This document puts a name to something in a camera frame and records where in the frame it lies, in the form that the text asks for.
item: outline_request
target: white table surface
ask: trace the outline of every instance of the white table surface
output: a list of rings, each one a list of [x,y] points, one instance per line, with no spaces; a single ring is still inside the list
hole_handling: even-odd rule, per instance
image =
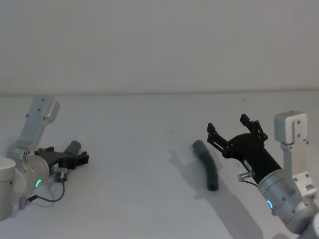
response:
[[[57,97],[61,104],[40,147],[63,150],[84,135],[88,165],[69,175],[64,198],[34,201],[0,223],[1,239],[294,239],[271,215],[259,191],[240,183],[245,171],[212,146],[220,189],[205,188],[205,173],[192,152],[206,141],[212,122],[226,139],[247,130],[242,113],[259,120],[266,148],[283,165],[274,140],[275,114],[308,113],[308,167],[319,186],[319,92],[205,95]],[[31,97],[0,98],[0,150],[19,136]],[[55,197],[61,185],[50,185]],[[51,197],[41,186],[37,194]]]

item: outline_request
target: green led light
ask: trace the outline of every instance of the green led light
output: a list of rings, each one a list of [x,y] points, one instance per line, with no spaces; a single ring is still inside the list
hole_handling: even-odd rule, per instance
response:
[[[37,181],[37,183],[35,184],[35,186],[38,187],[41,182],[42,182],[42,180],[39,179],[39,180]]]

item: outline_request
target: silver cylinder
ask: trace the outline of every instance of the silver cylinder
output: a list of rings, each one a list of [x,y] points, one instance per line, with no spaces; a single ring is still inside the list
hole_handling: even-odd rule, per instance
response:
[[[9,218],[13,209],[15,162],[0,157],[0,221]]]
[[[316,214],[311,223],[303,230],[297,239],[317,239],[319,238],[319,214]]]
[[[319,212],[311,198],[300,198],[289,186],[283,169],[268,174],[260,181],[258,188],[270,205],[273,215],[277,215],[292,233],[300,234]]]

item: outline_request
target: blue led light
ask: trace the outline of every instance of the blue led light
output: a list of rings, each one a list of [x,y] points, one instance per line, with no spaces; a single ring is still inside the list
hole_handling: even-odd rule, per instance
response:
[[[272,209],[273,208],[273,204],[269,200],[267,200],[267,203],[268,203],[269,207]]]
[[[40,183],[42,182],[42,180],[41,179],[39,179],[38,181],[37,181],[37,183],[35,184],[35,186],[36,187],[38,187],[39,185],[40,185]]]

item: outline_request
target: gray rubber tube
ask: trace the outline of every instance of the gray rubber tube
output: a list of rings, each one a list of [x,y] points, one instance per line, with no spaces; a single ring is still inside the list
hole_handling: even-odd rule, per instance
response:
[[[71,154],[73,156],[78,155],[81,149],[81,144],[78,141],[72,141],[69,146],[64,150],[65,153]]]
[[[207,189],[209,191],[217,191],[219,188],[218,174],[216,164],[209,150],[206,148],[202,140],[198,140],[193,144],[193,149],[203,163],[207,173]]]

